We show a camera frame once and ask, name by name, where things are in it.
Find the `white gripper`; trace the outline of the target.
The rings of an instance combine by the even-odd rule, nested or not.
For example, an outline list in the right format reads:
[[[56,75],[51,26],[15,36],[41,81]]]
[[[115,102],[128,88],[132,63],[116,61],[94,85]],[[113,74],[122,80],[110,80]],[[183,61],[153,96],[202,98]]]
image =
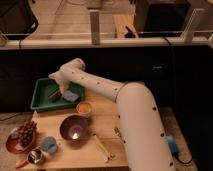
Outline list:
[[[59,85],[60,93],[63,94],[68,90],[70,81],[62,74],[61,71],[56,71],[48,75],[52,80],[55,80]]]

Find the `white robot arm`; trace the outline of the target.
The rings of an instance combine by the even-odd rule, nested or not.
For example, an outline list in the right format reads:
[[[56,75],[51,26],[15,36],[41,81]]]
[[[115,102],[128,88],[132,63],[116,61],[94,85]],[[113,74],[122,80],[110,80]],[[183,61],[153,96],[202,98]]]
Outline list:
[[[116,103],[130,171],[176,171],[155,98],[144,83],[122,83],[86,73],[80,58],[48,77],[61,93],[73,82]]]

